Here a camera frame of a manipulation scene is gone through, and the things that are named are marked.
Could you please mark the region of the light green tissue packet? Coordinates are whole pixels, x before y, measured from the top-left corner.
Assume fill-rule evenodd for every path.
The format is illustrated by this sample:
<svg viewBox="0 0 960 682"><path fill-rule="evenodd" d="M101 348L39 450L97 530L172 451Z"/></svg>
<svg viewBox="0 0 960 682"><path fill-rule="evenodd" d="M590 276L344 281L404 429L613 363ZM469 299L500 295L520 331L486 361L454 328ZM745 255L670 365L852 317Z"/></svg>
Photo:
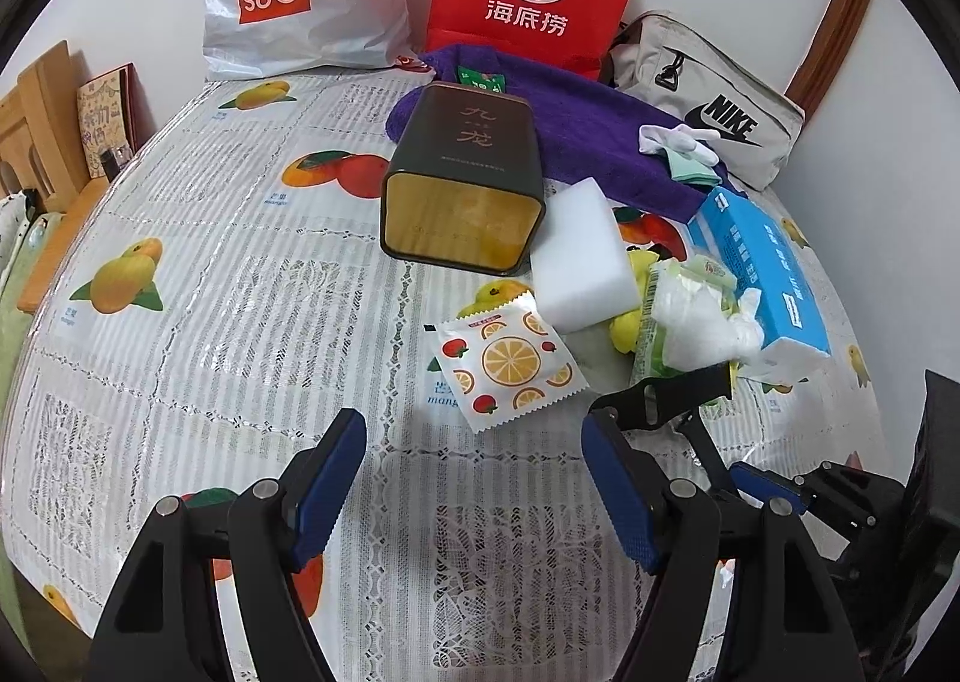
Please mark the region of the light green tissue packet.
<svg viewBox="0 0 960 682"><path fill-rule="evenodd" d="M677 260L652 265L641 305L631 380L674 377L732 359L731 289Z"/></svg>

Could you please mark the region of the white sponge block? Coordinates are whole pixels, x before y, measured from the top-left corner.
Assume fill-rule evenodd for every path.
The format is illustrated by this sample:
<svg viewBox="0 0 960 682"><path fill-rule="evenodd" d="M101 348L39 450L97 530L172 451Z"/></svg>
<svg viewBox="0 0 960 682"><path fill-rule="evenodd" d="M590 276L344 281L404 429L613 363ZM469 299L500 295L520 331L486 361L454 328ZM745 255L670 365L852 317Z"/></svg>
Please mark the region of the white sponge block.
<svg viewBox="0 0 960 682"><path fill-rule="evenodd" d="M574 333L641 303L612 208L594 178L550 196L530 250L537 310L560 333Z"/></svg>

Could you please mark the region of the orange print wipe packet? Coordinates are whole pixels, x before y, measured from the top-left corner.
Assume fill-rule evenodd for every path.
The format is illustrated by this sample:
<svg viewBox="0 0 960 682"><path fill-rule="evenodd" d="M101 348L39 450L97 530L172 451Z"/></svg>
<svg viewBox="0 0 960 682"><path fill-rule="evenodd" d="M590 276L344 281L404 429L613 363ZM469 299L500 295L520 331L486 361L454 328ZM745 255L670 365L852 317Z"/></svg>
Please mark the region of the orange print wipe packet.
<svg viewBox="0 0 960 682"><path fill-rule="evenodd" d="M427 403L459 411L475 434L587 389L573 352L529 292L423 331L431 350Z"/></svg>

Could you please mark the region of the blue tissue pack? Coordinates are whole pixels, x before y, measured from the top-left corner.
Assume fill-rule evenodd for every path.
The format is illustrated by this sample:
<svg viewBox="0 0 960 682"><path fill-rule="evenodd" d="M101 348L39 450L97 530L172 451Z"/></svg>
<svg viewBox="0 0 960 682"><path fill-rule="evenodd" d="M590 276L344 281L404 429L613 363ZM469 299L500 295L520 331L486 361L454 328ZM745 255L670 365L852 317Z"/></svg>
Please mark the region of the blue tissue pack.
<svg viewBox="0 0 960 682"><path fill-rule="evenodd" d="M742 194L715 187L686 224L693 244L726 265L736 294L758 289L765 340L743 375L768 384L811 378L832 357L827 328L788 237Z"/></svg>

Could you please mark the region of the mint green cloth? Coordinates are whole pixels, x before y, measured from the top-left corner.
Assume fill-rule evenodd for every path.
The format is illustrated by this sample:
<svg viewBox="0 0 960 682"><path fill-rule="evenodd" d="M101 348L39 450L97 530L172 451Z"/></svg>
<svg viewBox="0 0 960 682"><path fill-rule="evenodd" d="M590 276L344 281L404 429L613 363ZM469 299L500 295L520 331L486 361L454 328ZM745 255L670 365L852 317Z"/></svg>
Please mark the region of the mint green cloth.
<svg viewBox="0 0 960 682"><path fill-rule="evenodd" d="M721 183L721 177L713 167L709 167L690 155L666 149L664 151L670 178L679 184L690 187L715 187Z"/></svg>

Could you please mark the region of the white sock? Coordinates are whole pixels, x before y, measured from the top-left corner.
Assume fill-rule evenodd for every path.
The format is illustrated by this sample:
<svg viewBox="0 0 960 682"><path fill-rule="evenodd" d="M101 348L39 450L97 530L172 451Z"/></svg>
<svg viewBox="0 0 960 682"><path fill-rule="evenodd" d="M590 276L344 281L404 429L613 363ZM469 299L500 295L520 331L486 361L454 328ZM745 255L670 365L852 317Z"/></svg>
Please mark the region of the white sock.
<svg viewBox="0 0 960 682"><path fill-rule="evenodd" d="M718 130L692 128L683 123L674 128L641 125L638 130L638 148L643 154L672 151L710 169L719 164L719 154L711 148L711 143L719 139Z"/></svg>

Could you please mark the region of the green wet wipe packet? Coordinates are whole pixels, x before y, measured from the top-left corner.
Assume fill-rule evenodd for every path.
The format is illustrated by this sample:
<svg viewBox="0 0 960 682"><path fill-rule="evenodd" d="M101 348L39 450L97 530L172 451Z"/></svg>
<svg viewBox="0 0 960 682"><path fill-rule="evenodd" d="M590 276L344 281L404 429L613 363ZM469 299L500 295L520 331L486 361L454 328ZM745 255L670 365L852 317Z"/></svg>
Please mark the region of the green wet wipe packet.
<svg viewBox="0 0 960 682"><path fill-rule="evenodd" d="M483 71L462 67L462 65L455 68L455 71L457 71L457 81L459 81L460 86L496 92L496 94L505 94L506 92L506 78L500 73L483 73Z"/></svg>

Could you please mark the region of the green bed sheet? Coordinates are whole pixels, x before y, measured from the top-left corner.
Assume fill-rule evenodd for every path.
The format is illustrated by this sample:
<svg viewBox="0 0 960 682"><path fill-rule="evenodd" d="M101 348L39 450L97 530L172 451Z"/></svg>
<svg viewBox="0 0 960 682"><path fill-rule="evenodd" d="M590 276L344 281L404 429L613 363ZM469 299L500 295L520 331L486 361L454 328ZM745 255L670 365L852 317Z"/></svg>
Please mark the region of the green bed sheet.
<svg viewBox="0 0 960 682"><path fill-rule="evenodd" d="M26 193L2 196L2 450L7 427L8 396L13 384L13 373L20 359L21 347L32 322L31 313L16 306L25 290L39 255L47 240L60 223L59 214L47 214L31 219L28 216ZM29 638L21 612L16 575L8 558L2 536L2 612L16 638L28 648Z"/></svg>

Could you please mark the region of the dark green tea tin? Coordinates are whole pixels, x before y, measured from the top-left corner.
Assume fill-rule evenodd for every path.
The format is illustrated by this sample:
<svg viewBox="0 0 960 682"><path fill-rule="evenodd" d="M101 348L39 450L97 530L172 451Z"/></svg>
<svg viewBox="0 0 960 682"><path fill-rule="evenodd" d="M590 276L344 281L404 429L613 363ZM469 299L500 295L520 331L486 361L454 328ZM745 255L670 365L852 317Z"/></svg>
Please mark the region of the dark green tea tin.
<svg viewBox="0 0 960 682"><path fill-rule="evenodd" d="M382 182L382 251L396 260L509 276L526 261L544 214L529 102L428 84Z"/></svg>

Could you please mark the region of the grey Nike bag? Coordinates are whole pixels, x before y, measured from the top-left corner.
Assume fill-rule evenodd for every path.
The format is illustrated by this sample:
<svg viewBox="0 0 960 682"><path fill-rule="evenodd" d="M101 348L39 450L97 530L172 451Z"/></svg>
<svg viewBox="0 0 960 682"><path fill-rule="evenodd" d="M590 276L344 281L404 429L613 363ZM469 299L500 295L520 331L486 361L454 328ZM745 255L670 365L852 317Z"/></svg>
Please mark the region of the grey Nike bag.
<svg viewBox="0 0 960 682"><path fill-rule="evenodd" d="M620 91L687 127L717 131L713 148L749 187L769 187L788 164L804 110L692 26L647 11L613 39L608 60Z"/></svg>

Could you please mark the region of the wooden nightstand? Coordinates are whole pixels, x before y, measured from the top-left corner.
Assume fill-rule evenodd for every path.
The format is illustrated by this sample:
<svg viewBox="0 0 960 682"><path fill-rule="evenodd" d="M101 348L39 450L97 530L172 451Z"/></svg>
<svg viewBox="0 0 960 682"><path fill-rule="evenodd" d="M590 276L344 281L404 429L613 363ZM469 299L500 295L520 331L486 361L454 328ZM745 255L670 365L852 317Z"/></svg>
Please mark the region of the wooden nightstand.
<svg viewBox="0 0 960 682"><path fill-rule="evenodd" d="M76 196L75 201L68 206L64 217L60 219L52 237L44 245L39 260L32 267L31 274L26 281L25 287L21 290L20 299L16 302L16 308L20 311L34 315L37 308L41 305L44 295L50 289L60 266L64 264L65 256L68 255L71 245L75 242L78 233L86 223L89 214L98 206L104 193L109 187L106 177L93 178L89 180L82 193Z"/></svg>

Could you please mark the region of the small black bottle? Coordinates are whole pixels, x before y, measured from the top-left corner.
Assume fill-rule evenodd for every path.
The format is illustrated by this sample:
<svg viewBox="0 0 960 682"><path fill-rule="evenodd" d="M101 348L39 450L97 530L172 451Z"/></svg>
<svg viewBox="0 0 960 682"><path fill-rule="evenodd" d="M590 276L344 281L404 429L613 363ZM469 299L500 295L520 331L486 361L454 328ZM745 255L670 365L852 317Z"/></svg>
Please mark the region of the small black bottle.
<svg viewBox="0 0 960 682"><path fill-rule="evenodd" d="M116 154L110 148L105 149L104 151L99 152L99 162L101 162L101 167L103 167L104 177L109 180L109 182L114 182L117 175L121 173L122 164L117 161Z"/></svg>

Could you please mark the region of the wooden bed headboard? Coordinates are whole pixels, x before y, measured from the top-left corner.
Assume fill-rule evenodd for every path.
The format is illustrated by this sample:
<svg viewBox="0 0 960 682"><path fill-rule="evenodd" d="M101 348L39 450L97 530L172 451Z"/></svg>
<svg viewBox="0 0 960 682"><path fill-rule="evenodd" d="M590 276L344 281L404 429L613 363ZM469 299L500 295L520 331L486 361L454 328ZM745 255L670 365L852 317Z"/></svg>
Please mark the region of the wooden bed headboard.
<svg viewBox="0 0 960 682"><path fill-rule="evenodd" d="M46 211L64 212L89 182L76 113L76 73L60 40L2 95L2 194L34 190Z"/></svg>

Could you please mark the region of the patterned box on nightstand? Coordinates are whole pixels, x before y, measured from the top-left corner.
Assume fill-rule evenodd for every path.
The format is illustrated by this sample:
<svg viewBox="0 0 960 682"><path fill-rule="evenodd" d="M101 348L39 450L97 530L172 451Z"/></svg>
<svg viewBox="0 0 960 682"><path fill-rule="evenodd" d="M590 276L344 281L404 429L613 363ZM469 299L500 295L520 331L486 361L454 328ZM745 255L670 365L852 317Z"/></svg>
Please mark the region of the patterned box on nightstand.
<svg viewBox="0 0 960 682"><path fill-rule="evenodd" d="M135 68L124 63L98 74L76 89L76 113L89 178L109 178L103 154L110 152L117 169L139 149L132 88Z"/></svg>

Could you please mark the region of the brown wooden door frame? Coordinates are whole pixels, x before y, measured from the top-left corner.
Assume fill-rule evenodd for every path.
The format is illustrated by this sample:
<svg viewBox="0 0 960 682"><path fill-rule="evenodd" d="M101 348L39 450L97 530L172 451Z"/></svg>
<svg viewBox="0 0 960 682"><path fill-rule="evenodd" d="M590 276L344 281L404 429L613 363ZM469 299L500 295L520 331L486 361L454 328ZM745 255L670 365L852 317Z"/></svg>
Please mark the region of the brown wooden door frame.
<svg viewBox="0 0 960 682"><path fill-rule="evenodd" d="M811 45L786 91L789 99L804 110L807 118L815 115L827 97L856 42L870 4L871 0L828 1Z"/></svg>

